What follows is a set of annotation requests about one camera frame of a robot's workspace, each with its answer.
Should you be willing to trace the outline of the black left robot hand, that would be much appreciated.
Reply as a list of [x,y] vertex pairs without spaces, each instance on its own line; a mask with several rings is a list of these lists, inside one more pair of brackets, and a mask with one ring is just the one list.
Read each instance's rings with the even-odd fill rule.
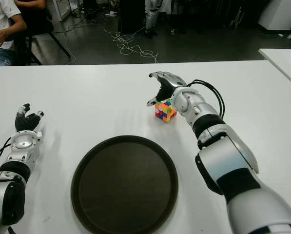
[[28,116],[26,113],[30,111],[30,104],[22,105],[17,113],[15,118],[15,129],[17,132],[20,131],[34,131],[38,126],[41,118],[44,116],[43,111],[38,111],[36,114],[32,113]]

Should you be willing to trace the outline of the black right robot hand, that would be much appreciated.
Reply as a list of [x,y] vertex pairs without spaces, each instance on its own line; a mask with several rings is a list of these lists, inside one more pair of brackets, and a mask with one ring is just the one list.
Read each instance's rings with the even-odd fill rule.
[[152,72],[149,74],[150,78],[156,78],[160,83],[160,89],[157,95],[147,102],[147,106],[153,106],[158,102],[171,98],[172,94],[178,87],[187,86],[187,83],[179,76],[170,72]]

